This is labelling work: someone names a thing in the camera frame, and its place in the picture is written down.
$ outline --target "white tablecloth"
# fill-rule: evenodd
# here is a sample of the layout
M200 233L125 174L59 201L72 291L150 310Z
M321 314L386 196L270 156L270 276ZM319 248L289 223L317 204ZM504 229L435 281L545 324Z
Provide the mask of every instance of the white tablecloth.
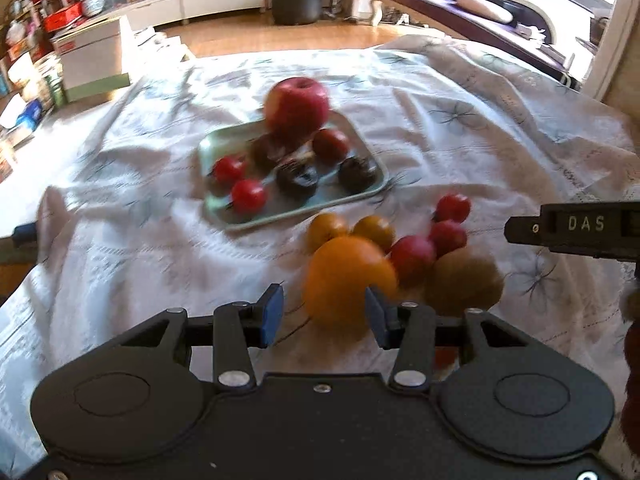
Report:
M496 50L413 36L378 50L184 64L143 78L92 125L44 195L41 263L0 308L0 468L18 474L43 453L28 405L44 375L163 309L207 315L283 282L291 313L281 336L305 323L297 306L309 219L227 235L202 219L194 154L209 130L258 119L269 88L294 75L330 88L332 107L394 176L384 194L336 210L352 222L377 212L399 235L425 234L443 193L470 196L470 243L493 253L506 276L492 312L603 377L620 410L628 368L618 298L630 269L510 246L502 229L509 216L535 215L542 203L637 200L630 122ZM69 128L81 139L77 124ZM64 141L64 132L50 137ZM42 185L17 189L34 203ZM6 187L0 193L15 192ZM310 322L252 358L258 375L386 373L394 353L371 336L348 340ZM210 377L210 352L198 349L192 370ZM617 421L602 453L628 478L638 473Z

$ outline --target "shelf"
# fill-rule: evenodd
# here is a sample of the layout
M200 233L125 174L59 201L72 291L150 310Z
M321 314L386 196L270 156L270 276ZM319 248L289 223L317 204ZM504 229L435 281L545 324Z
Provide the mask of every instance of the shelf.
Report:
M127 16L132 30L140 30L207 14L257 9L263 5L264 0L138 0L95 16L80 25L77 30L119 16Z

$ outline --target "cardboard box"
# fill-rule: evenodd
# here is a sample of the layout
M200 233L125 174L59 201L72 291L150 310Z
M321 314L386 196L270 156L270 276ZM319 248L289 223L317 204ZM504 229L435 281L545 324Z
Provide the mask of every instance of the cardboard box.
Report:
M108 18L52 40L70 102L130 86L138 47L126 16Z

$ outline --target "red cherry tomato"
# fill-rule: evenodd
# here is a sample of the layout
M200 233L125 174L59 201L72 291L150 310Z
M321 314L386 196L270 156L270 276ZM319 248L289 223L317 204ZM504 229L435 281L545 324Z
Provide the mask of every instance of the red cherry tomato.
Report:
M436 247L438 257L466 245L465 228L453 220L445 220L433 224L428 238Z
M246 162L244 160L233 155L227 155L213 165L211 173L220 184L230 186L244 178L245 169Z
M239 180L231 189L233 208L241 214L255 214L267 203L267 193L259 180Z
M438 200L435 221L453 220L462 224L471 212L471 200L460 194L448 194Z
M349 139L340 130L324 128L314 135L311 147L323 164L332 166L349 155Z
M433 365L436 370L444 370L456 362L458 348L453 346L436 346L436 357Z

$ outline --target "kiwi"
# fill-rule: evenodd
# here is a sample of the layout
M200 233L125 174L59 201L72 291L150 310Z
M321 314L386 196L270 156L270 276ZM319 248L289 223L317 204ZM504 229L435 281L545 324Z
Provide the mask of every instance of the kiwi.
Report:
M427 275L425 300L440 316L462 316L466 308L488 310L502 297L504 277L495 260L471 246L439 258Z

